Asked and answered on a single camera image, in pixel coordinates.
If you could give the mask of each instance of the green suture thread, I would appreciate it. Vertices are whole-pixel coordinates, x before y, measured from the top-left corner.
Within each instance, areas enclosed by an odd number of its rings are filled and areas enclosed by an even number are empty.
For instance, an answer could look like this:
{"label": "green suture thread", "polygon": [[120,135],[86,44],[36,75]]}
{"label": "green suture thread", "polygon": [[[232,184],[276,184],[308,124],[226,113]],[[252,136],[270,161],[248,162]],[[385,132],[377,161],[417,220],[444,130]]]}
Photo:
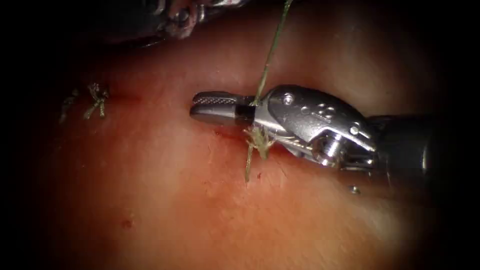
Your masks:
{"label": "green suture thread", "polygon": [[[255,99],[250,104],[252,106],[258,106],[259,105],[260,96],[262,95],[262,91],[265,87],[265,82],[267,80],[267,74],[269,72],[270,62],[272,60],[272,56],[274,55],[275,48],[277,47],[279,36],[280,36],[280,33],[282,32],[282,29],[284,27],[285,19],[287,18],[287,13],[289,12],[289,8],[290,8],[290,5],[292,4],[292,1],[293,0],[285,0],[285,5],[283,7],[283,13],[281,15],[280,23],[278,24],[278,26],[276,28],[275,36],[273,37],[273,42],[272,42],[272,45],[270,47],[270,51],[268,52],[268,56],[266,58],[265,66],[263,68],[263,73],[261,75],[260,83],[259,83],[258,89],[256,91]],[[256,126],[252,127],[251,128],[252,134],[261,134],[261,130],[257,130],[257,129],[259,129],[259,127],[256,127]],[[268,142],[268,136],[269,135],[267,133],[264,134],[264,135],[266,136],[266,140],[263,140],[263,138],[255,138],[253,136],[252,136],[252,139],[253,139],[253,141],[259,141],[259,142],[266,141],[266,142]],[[266,145],[257,145],[257,146],[258,147],[256,147],[255,145],[253,145],[251,143],[248,144],[248,153],[247,153],[247,157],[246,157],[246,167],[245,167],[245,182],[246,183],[249,182],[249,178],[250,178],[250,169],[251,169],[251,165],[252,165],[252,155],[253,155],[254,149],[255,148],[265,149],[265,147],[266,147]]]}
{"label": "green suture thread", "polygon": [[251,103],[252,106],[258,106],[260,96],[262,95],[262,91],[265,87],[265,81],[267,80],[267,73],[269,72],[270,61],[272,60],[272,56],[274,55],[274,51],[277,48],[277,44],[279,43],[280,33],[284,28],[285,20],[287,18],[287,13],[289,12],[290,5],[292,4],[293,0],[285,0],[285,6],[283,7],[283,13],[281,15],[280,23],[278,24],[275,32],[275,36],[273,37],[273,43],[270,47],[270,51],[268,52],[268,56],[266,58],[265,67],[263,68],[263,73],[261,75],[260,84],[258,85],[258,89],[256,90],[255,99]]}

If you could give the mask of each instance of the screw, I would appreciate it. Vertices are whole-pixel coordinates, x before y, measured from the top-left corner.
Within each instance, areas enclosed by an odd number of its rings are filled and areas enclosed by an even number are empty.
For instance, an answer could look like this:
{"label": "screw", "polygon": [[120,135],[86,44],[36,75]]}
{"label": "screw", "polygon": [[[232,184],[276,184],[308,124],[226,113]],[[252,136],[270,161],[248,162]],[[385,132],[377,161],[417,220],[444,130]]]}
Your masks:
{"label": "screw", "polygon": [[350,128],[350,133],[353,134],[353,135],[357,135],[359,133],[359,128],[356,127],[356,126],[352,126]]}
{"label": "screw", "polygon": [[353,194],[360,194],[360,189],[355,186],[355,185],[350,185],[348,186],[348,189],[350,190],[351,193]]}
{"label": "screw", "polygon": [[178,24],[182,24],[186,22],[190,17],[190,11],[188,8],[182,8],[180,11],[178,11],[175,16],[172,18],[174,22],[177,22]]}
{"label": "screw", "polygon": [[283,95],[283,104],[291,105],[294,102],[294,96],[291,93]]}

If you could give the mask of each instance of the surgical suture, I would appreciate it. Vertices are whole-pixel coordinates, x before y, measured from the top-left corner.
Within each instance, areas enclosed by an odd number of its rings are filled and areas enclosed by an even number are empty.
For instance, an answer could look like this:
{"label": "surgical suture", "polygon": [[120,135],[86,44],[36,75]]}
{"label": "surgical suture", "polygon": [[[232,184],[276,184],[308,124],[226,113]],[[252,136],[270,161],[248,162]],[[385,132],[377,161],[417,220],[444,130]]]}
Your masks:
{"label": "surgical suture", "polygon": [[90,91],[90,95],[93,98],[93,105],[86,110],[85,114],[83,115],[84,119],[90,119],[93,112],[97,107],[100,107],[100,117],[105,117],[105,100],[107,100],[110,96],[108,87],[100,87],[98,83],[92,83],[88,86],[88,90]]}

